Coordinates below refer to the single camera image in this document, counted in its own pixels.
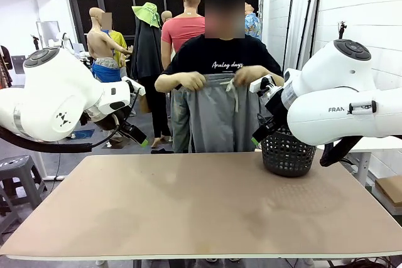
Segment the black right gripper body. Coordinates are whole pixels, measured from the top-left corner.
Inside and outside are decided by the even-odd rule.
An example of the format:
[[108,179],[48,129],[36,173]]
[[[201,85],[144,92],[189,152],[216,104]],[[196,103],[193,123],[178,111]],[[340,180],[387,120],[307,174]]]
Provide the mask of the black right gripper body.
[[283,90],[277,90],[272,95],[268,91],[258,92],[258,97],[263,101],[266,110],[271,114],[271,117],[263,124],[268,133],[274,133],[280,127],[287,124],[288,109],[283,104],[282,93]]

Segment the grey drawstring shorts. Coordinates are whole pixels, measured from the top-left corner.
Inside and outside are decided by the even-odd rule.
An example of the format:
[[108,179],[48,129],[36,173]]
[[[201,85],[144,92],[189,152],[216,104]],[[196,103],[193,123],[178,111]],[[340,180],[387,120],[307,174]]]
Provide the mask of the grey drawstring shorts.
[[253,152],[252,134],[259,127],[258,96],[234,85],[234,74],[205,76],[204,87],[180,92],[189,116],[191,153]]

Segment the person's right forearm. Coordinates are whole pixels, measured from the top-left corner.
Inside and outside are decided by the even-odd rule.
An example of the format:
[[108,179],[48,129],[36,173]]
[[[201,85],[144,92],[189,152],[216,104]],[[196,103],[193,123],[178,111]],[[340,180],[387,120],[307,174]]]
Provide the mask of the person's right forearm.
[[183,73],[161,74],[155,82],[157,92],[167,93],[182,84]]

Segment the person's right hand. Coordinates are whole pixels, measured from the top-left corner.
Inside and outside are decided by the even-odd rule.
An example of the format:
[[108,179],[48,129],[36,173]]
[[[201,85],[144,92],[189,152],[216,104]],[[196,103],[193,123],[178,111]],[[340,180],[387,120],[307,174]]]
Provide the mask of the person's right hand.
[[204,75],[199,72],[187,72],[180,75],[180,84],[191,91],[200,90],[205,83]]

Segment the black plastic laundry basket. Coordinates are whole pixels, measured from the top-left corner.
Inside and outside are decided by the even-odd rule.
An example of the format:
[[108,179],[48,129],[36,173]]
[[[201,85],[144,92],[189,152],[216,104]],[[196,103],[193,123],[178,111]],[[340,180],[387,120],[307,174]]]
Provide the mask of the black plastic laundry basket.
[[299,141],[287,124],[261,142],[264,167],[287,178],[305,176],[312,166],[316,149]]

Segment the blue shorts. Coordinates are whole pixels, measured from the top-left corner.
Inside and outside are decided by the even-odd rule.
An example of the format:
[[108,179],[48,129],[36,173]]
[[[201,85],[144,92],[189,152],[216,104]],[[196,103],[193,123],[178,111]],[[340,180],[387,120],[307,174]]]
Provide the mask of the blue shorts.
[[96,59],[92,64],[92,74],[102,83],[121,81],[120,68],[113,57]]

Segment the person in black t-shirt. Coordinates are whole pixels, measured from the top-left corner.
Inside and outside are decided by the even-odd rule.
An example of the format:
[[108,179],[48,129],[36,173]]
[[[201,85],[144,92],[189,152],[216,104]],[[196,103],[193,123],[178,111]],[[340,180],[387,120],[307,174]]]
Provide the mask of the person in black t-shirt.
[[[205,35],[188,40],[175,54],[162,74],[199,72],[202,75],[235,73],[242,67],[260,65],[281,77],[280,65],[269,54],[266,45],[252,36],[230,40],[207,38]],[[173,150],[190,153],[189,116],[180,85],[170,91]]]

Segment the yellow shirt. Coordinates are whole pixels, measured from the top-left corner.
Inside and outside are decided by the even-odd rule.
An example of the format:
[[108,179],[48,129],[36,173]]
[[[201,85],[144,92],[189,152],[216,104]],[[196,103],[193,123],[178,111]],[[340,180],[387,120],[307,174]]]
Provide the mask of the yellow shirt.
[[[109,36],[122,48],[127,48],[126,41],[123,37],[123,35],[115,30],[110,30],[109,31]],[[126,63],[122,61],[122,53],[118,50],[114,50],[114,59],[118,63],[119,68],[125,67]]]

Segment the black coat on mannequin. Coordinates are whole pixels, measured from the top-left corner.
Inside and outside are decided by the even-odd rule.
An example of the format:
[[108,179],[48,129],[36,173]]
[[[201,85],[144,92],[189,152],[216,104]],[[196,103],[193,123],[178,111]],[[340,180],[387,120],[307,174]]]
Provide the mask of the black coat on mannequin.
[[139,80],[161,74],[161,30],[135,17],[136,32],[131,59],[131,77]]

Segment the mannequin in floral shirt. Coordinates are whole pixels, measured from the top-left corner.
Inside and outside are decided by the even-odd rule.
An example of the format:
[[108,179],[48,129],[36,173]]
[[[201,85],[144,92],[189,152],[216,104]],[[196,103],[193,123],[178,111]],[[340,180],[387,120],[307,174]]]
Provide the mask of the mannequin in floral shirt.
[[245,34],[261,40],[261,23],[254,8],[245,3]]

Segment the straight black pole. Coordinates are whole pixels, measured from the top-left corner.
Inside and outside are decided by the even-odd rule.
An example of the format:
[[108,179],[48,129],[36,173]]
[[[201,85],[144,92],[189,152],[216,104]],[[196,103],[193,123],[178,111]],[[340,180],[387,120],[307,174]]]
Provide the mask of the straight black pole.
[[312,0],[308,0],[307,1],[307,8],[306,8],[306,14],[305,14],[305,18],[304,18],[304,24],[303,24],[303,29],[302,29],[302,33],[301,33],[301,41],[300,41],[300,47],[299,47],[299,51],[298,51],[298,57],[297,57],[297,62],[296,62],[296,69],[300,69],[301,65],[302,65],[302,61],[303,61],[303,46],[304,46],[304,39],[305,39],[305,35],[307,32],[307,23],[308,23],[308,19],[309,19],[309,11],[310,11],[310,6],[311,6]]

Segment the grey plastic stool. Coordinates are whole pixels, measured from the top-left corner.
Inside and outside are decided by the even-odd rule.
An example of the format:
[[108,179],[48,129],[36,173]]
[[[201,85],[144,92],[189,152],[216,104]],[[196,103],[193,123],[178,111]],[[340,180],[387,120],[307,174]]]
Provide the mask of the grey plastic stool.
[[31,156],[0,159],[0,183],[13,205],[29,203],[32,210],[42,202],[47,190]]
[[5,231],[12,224],[21,222],[21,217],[0,185],[0,246],[4,243],[3,234]]

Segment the green sun hat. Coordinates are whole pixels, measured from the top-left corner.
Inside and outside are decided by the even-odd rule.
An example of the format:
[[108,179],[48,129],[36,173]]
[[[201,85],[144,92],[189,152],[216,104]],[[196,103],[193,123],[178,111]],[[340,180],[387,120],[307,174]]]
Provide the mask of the green sun hat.
[[146,2],[142,6],[132,6],[133,13],[140,21],[144,21],[150,26],[161,28],[160,15],[157,5]]

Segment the red crop top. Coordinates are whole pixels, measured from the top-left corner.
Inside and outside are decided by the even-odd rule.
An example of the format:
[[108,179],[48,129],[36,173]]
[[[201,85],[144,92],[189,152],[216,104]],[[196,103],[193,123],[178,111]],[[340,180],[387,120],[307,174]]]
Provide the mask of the red crop top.
[[177,16],[163,24],[161,40],[173,45],[177,52],[186,41],[204,33],[205,18],[203,16],[191,18],[179,18]]

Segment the brown cardboard box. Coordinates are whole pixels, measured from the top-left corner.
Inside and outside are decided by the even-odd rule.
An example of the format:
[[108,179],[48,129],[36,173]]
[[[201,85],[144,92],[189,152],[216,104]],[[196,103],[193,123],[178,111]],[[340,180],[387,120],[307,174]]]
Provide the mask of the brown cardboard box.
[[375,182],[388,200],[396,207],[402,207],[402,175],[379,178]]

